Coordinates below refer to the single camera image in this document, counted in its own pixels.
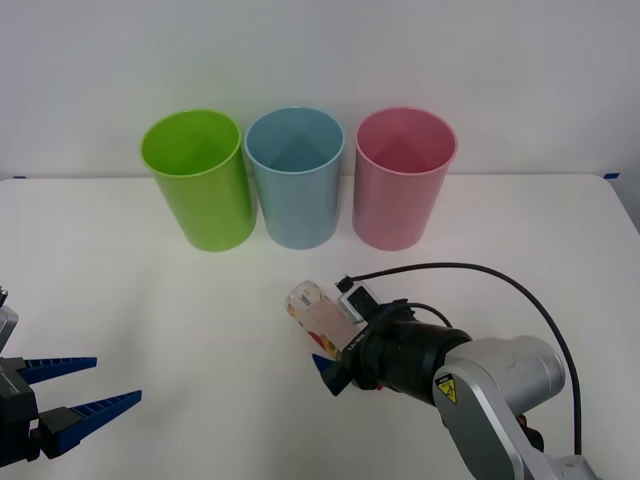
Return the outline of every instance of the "cup rim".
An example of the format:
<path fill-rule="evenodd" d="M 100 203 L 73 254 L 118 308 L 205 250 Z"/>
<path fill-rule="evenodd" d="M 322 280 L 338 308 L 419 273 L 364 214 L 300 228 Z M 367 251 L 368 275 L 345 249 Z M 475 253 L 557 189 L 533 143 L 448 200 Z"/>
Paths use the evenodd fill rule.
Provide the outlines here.
<path fill-rule="evenodd" d="M 312 111 L 319 112 L 319 113 L 329 117 L 329 119 L 331 119 L 340 128 L 340 133 L 342 134 L 342 142 L 340 143 L 340 148 L 338 148 L 337 153 L 333 156 L 333 158 L 331 158 L 331 160 L 329 160 L 326 163 L 323 163 L 319 167 L 312 168 L 311 170 L 302 170 L 300 172 L 285 172 L 283 170 L 276 170 L 275 168 L 267 167 L 266 165 L 264 165 L 264 164 L 260 163 L 258 160 L 256 160 L 253 157 L 253 155 L 251 154 L 251 152 L 249 151 L 249 148 L 247 146 L 247 139 L 249 138 L 249 134 L 251 133 L 251 129 L 256 125 L 256 123 L 258 123 L 260 120 L 262 120 L 267 115 L 271 115 L 272 113 L 276 113 L 276 112 L 281 112 L 283 110 L 292 110 L 294 108 L 299 108 L 299 109 L 302 109 L 302 110 L 312 110 Z M 342 152 L 344 151 L 345 136 L 346 135 L 344 133 L 344 128 L 342 127 L 342 124 L 338 121 L 338 119 L 336 117 L 334 117 L 330 113 L 327 113 L 324 110 L 320 110 L 319 108 L 304 107 L 304 106 L 300 106 L 300 105 L 292 105 L 290 107 L 277 108 L 275 110 L 272 110 L 270 112 L 265 113 L 264 115 L 261 115 L 256 120 L 254 120 L 253 123 L 251 124 L 251 126 L 247 129 L 247 133 L 244 134 L 244 140 L 243 140 L 242 143 L 243 143 L 243 146 L 244 146 L 244 151 L 247 153 L 247 156 L 251 160 L 251 163 L 253 165 L 255 165 L 256 167 L 261 168 L 261 169 L 266 170 L 266 171 L 271 172 L 271 173 L 277 173 L 279 175 L 298 176 L 298 175 L 307 175 L 307 174 L 314 173 L 314 172 L 317 172 L 319 170 L 322 170 L 323 168 L 327 168 L 329 165 L 334 163 L 338 158 L 340 158 L 340 155 L 342 155 Z"/>
<path fill-rule="evenodd" d="M 440 122 L 442 122 L 444 124 L 444 126 L 446 126 L 449 129 L 449 131 L 451 132 L 451 135 L 453 136 L 453 152 L 451 152 L 451 156 L 449 157 L 449 159 L 446 162 L 444 162 L 442 165 L 440 165 L 439 167 L 436 167 L 436 168 L 434 168 L 432 170 L 427 170 L 426 172 L 407 173 L 407 172 L 398 172 L 396 170 L 390 170 L 390 169 L 388 169 L 386 167 L 383 167 L 382 165 L 377 164 L 371 158 L 369 158 L 367 155 L 365 155 L 365 153 L 362 151 L 362 148 L 360 148 L 360 141 L 358 140 L 359 135 L 360 135 L 360 129 L 365 124 L 365 122 L 367 120 L 369 120 L 371 117 L 373 117 L 374 115 L 377 115 L 377 114 L 382 113 L 382 112 L 390 111 L 390 110 L 415 110 L 417 112 L 426 113 L 427 115 L 429 115 L 429 116 L 439 120 Z M 376 110 L 375 112 L 370 113 L 369 115 L 367 115 L 367 117 L 362 122 L 360 122 L 360 125 L 358 125 L 358 129 L 356 130 L 356 142 L 355 143 L 356 143 L 356 151 L 368 163 L 370 163 L 375 168 L 377 168 L 379 170 L 382 170 L 383 172 L 389 173 L 391 175 L 397 175 L 399 177 L 421 177 L 423 175 L 431 175 L 432 173 L 436 173 L 436 172 L 438 172 L 440 170 L 446 169 L 446 168 L 449 167 L 449 164 L 453 161 L 453 159 L 455 158 L 456 154 L 458 153 L 458 137 L 456 135 L 455 130 L 453 129 L 453 127 L 451 126 L 451 124 L 449 122 L 447 122 L 441 116 L 436 115 L 435 113 L 430 112 L 429 110 L 425 110 L 424 108 L 410 107 L 410 106 L 406 106 L 406 105 L 397 105 L 397 106 L 394 106 L 394 107 L 381 108 L 380 110 Z"/>
<path fill-rule="evenodd" d="M 180 115 L 184 115 L 185 113 L 194 113 L 194 112 L 207 112 L 207 113 L 214 113 L 216 115 L 219 115 L 223 118 L 225 118 L 226 120 L 229 120 L 231 122 L 231 124 L 235 127 L 236 132 L 238 134 L 238 141 L 236 142 L 235 147 L 233 147 L 233 150 L 231 151 L 231 153 L 229 154 L 229 156 L 227 158 L 225 158 L 223 161 L 221 161 L 219 164 L 207 169 L 207 170 L 203 170 L 202 172 L 198 172 L 198 173 L 190 173 L 189 175 L 176 175 L 173 173 L 165 173 L 165 172 L 161 172 L 160 170 L 157 170 L 155 168 L 153 168 L 151 165 L 149 165 L 149 163 L 147 162 L 147 160 L 144 158 L 144 155 L 142 154 L 142 149 L 144 147 L 144 142 L 147 139 L 147 136 L 149 135 L 149 133 L 151 133 L 151 131 L 156 128 L 158 125 L 160 125 L 161 123 L 174 118 L 174 117 L 178 117 Z M 190 110 L 180 110 L 179 112 L 174 112 L 170 115 L 167 115 L 166 117 L 161 118 L 160 120 L 158 120 L 157 122 L 155 122 L 153 125 L 151 125 L 151 127 L 149 127 L 149 129 L 146 131 L 146 133 L 143 135 L 142 137 L 142 141 L 140 142 L 140 157 L 142 158 L 143 163 L 145 164 L 145 166 L 151 170 L 153 173 L 157 174 L 157 175 L 161 175 L 163 177 L 167 177 L 167 178 L 194 178 L 194 177 L 199 177 L 201 175 L 206 175 L 209 172 L 213 172 L 214 170 L 217 170 L 218 168 L 222 168 L 223 166 L 225 166 L 227 163 L 229 163 L 233 157 L 236 156 L 236 154 L 238 153 L 238 149 L 240 148 L 240 145 L 242 143 L 242 130 L 240 129 L 240 126 L 236 123 L 236 121 L 231 118 L 229 115 L 227 115 L 224 112 L 221 112 L 219 110 L 214 110 L 211 108 L 194 108 L 194 109 L 190 109 Z"/>

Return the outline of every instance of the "plastic cup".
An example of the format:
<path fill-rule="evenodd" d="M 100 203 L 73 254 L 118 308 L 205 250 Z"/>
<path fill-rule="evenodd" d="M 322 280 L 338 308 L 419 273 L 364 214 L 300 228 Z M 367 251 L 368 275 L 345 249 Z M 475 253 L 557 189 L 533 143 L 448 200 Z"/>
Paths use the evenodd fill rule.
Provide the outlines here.
<path fill-rule="evenodd" d="M 191 110 L 161 120 L 142 141 L 142 159 L 182 231 L 203 250 L 233 248 L 255 226 L 241 140 L 227 115 Z"/>
<path fill-rule="evenodd" d="M 311 108 L 284 108 L 256 120 L 244 144 L 271 238 L 295 249 L 331 238 L 344 148 L 338 121 Z"/>
<path fill-rule="evenodd" d="M 417 243 L 457 150 L 453 129 L 411 107 L 369 116 L 356 133 L 353 227 L 381 250 Z"/>

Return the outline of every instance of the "blue cup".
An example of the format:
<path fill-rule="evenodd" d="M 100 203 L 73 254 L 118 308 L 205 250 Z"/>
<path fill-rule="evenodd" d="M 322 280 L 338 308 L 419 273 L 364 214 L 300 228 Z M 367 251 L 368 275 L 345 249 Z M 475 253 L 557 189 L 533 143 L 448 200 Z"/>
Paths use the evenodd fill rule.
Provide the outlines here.
<path fill-rule="evenodd" d="M 331 115 L 289 107 L 256 120 L 244 137 L 267 231 L 280 245 L 306 249 L 338 224 L 344 129 Z"/>

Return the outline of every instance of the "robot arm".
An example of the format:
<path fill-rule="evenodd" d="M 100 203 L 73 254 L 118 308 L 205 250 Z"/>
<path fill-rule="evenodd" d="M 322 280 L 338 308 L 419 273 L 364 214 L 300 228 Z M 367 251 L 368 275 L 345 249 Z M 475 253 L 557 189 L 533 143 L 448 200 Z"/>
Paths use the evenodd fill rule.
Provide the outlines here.
<path fill-rule="evenodd" d="M 18 315 L 4 305 L 0 287 L 0 353 L 18 323 Z M 33 461 L 40 451 L 55 458 L 115 419 L 142 398 L 142 391 L 125 393 L 72 408 L 38 412 L 31 385 L 96 366 L 95 357 L 24 360 L 0 356 L 0 467 Z M 31 428 L 37 421 L 37 427 Z"/>
<path fill-rule="evenodd" d="M 544 454 L 541 436 L 523 421 L 564 387 L 563 364 L 548 344 L 529 336 L 473 341 L 417 321 L 412 307 L 420 304 L 380 305 L 362 282 L 339 303 L 367 326 L 337 362 L 319 368 L 334 395 L 349 383 L 385 386 L 434 405 L 478 480 L 598 480 L 582 456 Z"/>
<path fill-rule="evenodd" d="M 534 448 L 518 422 L 557 395 L 564 382 L 560 359 L 542 340 L 486 338 L 447 353 L 434 376 L 433 396 L 478 480 L 597 480 L 584 457 L 553 459 Z"/>

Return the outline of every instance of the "yellow warning sticker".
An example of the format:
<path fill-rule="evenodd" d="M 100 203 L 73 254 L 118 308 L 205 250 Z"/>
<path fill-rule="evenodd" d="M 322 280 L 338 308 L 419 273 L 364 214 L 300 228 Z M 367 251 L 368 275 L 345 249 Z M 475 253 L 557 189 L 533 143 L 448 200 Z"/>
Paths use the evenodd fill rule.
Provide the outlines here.
<path fill-rule="evenodd" d="M 436 385 L 438 386 L 438 389 L 454 403 L 454 405 L 457 404 L 456 382 L 453 380 L 453 376 L 451 374 L 447 374 L 444 377 L 437 379 Z"/>

